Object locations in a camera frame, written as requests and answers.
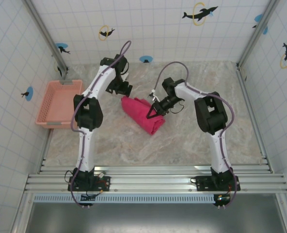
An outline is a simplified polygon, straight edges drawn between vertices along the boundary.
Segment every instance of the yellow ring sticker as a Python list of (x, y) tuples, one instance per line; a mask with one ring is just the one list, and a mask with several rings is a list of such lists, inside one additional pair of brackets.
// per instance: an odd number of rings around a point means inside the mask
[(205, 20), (206, 20), (206, 17), (204, 17), (204, 21), (203, 21), (202, 23), (197, 24), (197, 23), (195, 22), (195, 20), (194, 20), (194, 11), (195, 11), (195, 8), (196, 8), (198, 5), (205, 6), (205, 4), (203, 4), (202, 2), (199, 2), (199, 3), (195, 4), (194, 7), (193, 7), (192, 19), (193, 19), (193, 24), (194, 24), (195, 26), (201, 26), (201, 25), (203, 25), (203, 24), (205, 23)]
[[(107, 28), (107, 34), (106, 34), (106, 37), (104, 38), (104, 39), (101, 39), (100, 38), (100, 32), (101, 32), (101, 30), (103, 29), (103, 28)], [(104, 25), (104, 26), (102, 26), (100, 29), (99, 29), (99, 32), (98, 32), (98, 38), (101, 40), (101, 41), (104, 41), (104, 40), (106, 40), (107, 38), (108, 38), (108, 33), (109, 33), (109, 27), (108, 27), (108, 25)]]
[(285, 67), (283, 67), (283, 59), (284, 59), (285, 56), (286, 56), (286, 55), (284, 54), (284, 55), (281, 57), (281, 59), (280, 59), (280, 68), (281, 68), (281, 69), (286, 69), (286, 68), (287, 68), (287, 65), (286, 65)]
[(56, 61), (54, 61), (54, 70), (55, 70), (55, 72), (57, 72), (57, 71), (58, 71), (58, 70), (57, 70)]

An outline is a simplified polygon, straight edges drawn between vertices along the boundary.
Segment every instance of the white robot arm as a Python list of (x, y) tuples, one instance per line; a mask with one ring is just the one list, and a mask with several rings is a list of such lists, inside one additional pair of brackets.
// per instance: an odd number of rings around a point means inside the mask
[(108, 191), (110, 177), (94, 176), (94, 148), (97, 129), (103, 121), (103, 113), (99, 99), (107, 91), (129, 96), (132, 86), (126, 81), (127, 59), (117, 54), (114, 59), (104, 58), (96, 77), (82, 95), (74, 97), (75, 120), (80, 132), (80, 147), (77, 164), (70, 178), (68, 190), (76, 191)]
[[(183, 99), (191, 104), (194, 104), (194, 101), (198, 100), (199, 98), (205, 98), (204, 95), (195, 93), (188, 89), (184, 83), (180, 83), (175, 87), (176, 96), (180, 99)], [(220, 134), (222, 129), (217, 130), (214, 134), (206, 132), (206, 137), (209, 141), (210, 146), (210, 154), (211, 154), (211, 167), (217, 173), (226, 172), (228, 170), (225, 161), (222, 157), (221, 148), (220, 148)], [(222, 134), (222, 144), (224, 155), (228, 165), (231, 167), (229, 159), (227, 157), (227, 150), (225, 144), (225, 133)]]
[(147, 118), (153, 118), (159, 115), (166, 115), (176, 103), (184, 100), (195, 105), (197, 123), (200, 129), (206, 133), (209, 141), (211, 154), (211, 176), (198, 176), (194, 179), (198, 191), (226, 191), (231, 187), (236, 187), (238, 178), (234, 176), (233, 169), (229, 162), (225, 143), (225, 132), (227, 114), (219, 94), (213, 92), (206, 94), (194, 87), (188, 85), (185, 80), (180, 79), (173, 81), (167, 78), (163, 81), (162, 86), (167, 96), (159, 100), (152, 90), (150, 96), (153, 97), (152, 104)]

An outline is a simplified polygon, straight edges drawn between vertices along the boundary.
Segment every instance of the plastic basket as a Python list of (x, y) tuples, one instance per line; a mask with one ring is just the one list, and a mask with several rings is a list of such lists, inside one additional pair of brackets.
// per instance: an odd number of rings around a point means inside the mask
[(47, 84), (36, 124), (47, 129), (70, 128), (74, 96), (83, 92), (82, 80), (51, 81)]

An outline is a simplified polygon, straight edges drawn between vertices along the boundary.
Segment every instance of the pink towel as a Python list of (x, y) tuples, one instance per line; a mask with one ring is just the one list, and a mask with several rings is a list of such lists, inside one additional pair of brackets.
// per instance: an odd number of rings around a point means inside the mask
[(147, 119), (146, 116), (150, 110), (151, 104), (146, 100), (140, 100), (138, 98), (131, 99), (124, 96), (121, 99), (121, 103), (123, 110), (150, 135), (153, 135), (161, 125), (165, 123), (163, 116)]

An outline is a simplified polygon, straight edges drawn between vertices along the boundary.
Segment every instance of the tiled wall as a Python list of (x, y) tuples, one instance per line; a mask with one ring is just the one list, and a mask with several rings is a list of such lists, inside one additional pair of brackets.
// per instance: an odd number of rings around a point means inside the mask
[[(55, 42), (66, 43), (68, 65), (99, 63), (132, 40), (129, 61), (229, 60), (237, 62), (269, 0), (34, 0)], [(200, 21), (182, 18), (218, 7)], [(114, 29), (99, 35), (107, 25)]]
[[(48, 81), (58, 78), (51, 52), (21, 0), (0, 0), (0, 232), (9, 232), (46, 131), (35, 125)], [(21, 97), (29, 86), (33, 97)]]
[(268, 28), (244, 67), (246, 87), (269, 161), (287, 179), (287, 0), (279, 3)]

